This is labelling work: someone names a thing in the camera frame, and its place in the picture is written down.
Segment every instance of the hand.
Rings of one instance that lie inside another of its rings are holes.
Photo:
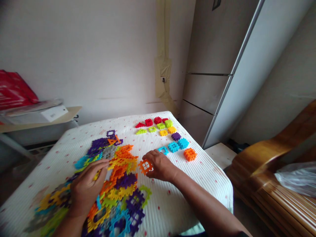
[[[72,182],[70,186],[72,203],[68,215],[72,217],[88,215],[102,189],[108,166],[109,161],[106,159],[95,161]],[[99,170],[101,171],[97,180],[93,180]]]
[[[176,167],[163,153],[158,150],[147,152],[143,160],[147,159],[154,170],[149,171],[146,176],[149,178],[160,179],[162,181],[173,182],[180,169]]]

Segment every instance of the beige paper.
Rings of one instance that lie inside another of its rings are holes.
[[[155,58],[156,97],[160,98],[166,108],[177,117],[179,109],[172,100],[170,91],[170,74],[172,61],[169,58],[171,0],[156,0],[157,17],[157,57]]]

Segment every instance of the white box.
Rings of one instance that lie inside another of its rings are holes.
[[[29,123],[48,123],[53,122],[66,113],[68,113],[67,108],[63,105],[59,105],[23,115],[17,115],[13,117],[5,116],[5,119],[15,125]]]

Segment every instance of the table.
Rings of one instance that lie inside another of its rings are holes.
[[[44,127],[44,126],[50,126],[54,124],[59,124],[59,123],[66,123],[69,122],[73,119],[73,117],[76,116],[76,114],[81,110],[82,106],[76,106],[76,107],[68,107],[68,113],[64,114],[63,116],[59,117],[58,119],[54,120],[53,122],[50,123],[31,123],[31,124],[19,124],[19,125],[14,125],[14,124],[4,124],[0,125],[0,141],[3,143],[7,144],[14,150],[18,151],[20,154],[26,156],[30,160],[34,160],[34,156],[26,150],[24,147],[22,147],[19,143],[11,139],[10,137],[6,136],[3,133],[6,132],[13,132],[13,131],[19,131],[19,130],[24,130],[24,129],[30,129],[30,128],[36,128],[36,127]]]
[[[116,130],[118,137],[123,139],[123,145],[134,145],[131,153],[138,156],[139,161],[149,150],[167,146],[173,141],[170,134],[165,137],[161,137],[159,131],[135,134],[139,130],[135,128],[136,124],[158,116],[171,119],[181,136],[190,142],[189,147],[197,152],[197,159],[191,162],[186,162],[183,150],[169,153],[168,158],[232,211],[233,188],[230,180],[173,115],[165,111],[107,119],[66,131],[0,208],[0,226],[3,233],[7,236],[27,236],[23,229],[33,218],[39,201],[73,175],[74,163],[86,154],[93,140],[106,137],[108,130]],[[175,236],[199,223],[182,194],[172,184],[149,179],[139,168],[136,172],[137,186],[145,185],[153,194],[145,207],[145,217],[135,237],[144,236],[145,232],[147,236]]]

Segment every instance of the green waffle block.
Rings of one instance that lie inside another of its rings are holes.
[[[165,121],[165,125],[166,125],[166,127],[172,127],[173,126],[173,122],[171,120],[166,120]]]
[[[140,130],[136,133],[136,135],[138,135],[138,134],[143,134],[143,133],[147,133],[147,129],[140,129]]]
[[[164,129],[166,126],[163,123],[157,124],[157,127],[161,130]]]
[[[150,128],[148,128],[148,130],[149,130],[149,132],[156,132],[157,131],[157,129],[155,127],[150,127]]]

